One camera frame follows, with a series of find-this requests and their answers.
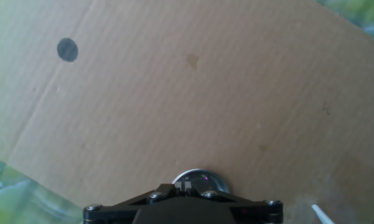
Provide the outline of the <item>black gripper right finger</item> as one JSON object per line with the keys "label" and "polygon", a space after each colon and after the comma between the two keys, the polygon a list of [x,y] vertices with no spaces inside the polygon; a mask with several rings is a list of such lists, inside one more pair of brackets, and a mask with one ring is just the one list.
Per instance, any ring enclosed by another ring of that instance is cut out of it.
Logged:
{"label": "black gripper right finger", "polygon": [[283,203],[279,200],[252,201],[231,194],[224,182],[187,182],[186,196],[200,199],[209,210],[224,221],[236,223],[282,223]]}

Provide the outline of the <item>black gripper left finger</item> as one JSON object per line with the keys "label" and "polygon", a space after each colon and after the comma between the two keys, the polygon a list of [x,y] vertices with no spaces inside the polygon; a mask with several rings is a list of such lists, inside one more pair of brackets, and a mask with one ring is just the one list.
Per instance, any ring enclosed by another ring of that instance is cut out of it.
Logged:
{"label": "black gripper left finger", "polygon": [[115,205],[105,206],[99,203],[87,205],[83,209],[83,223],[132,223],[141,208],[185,195],[185,184],[180,182],[161,184],[157,189]]}

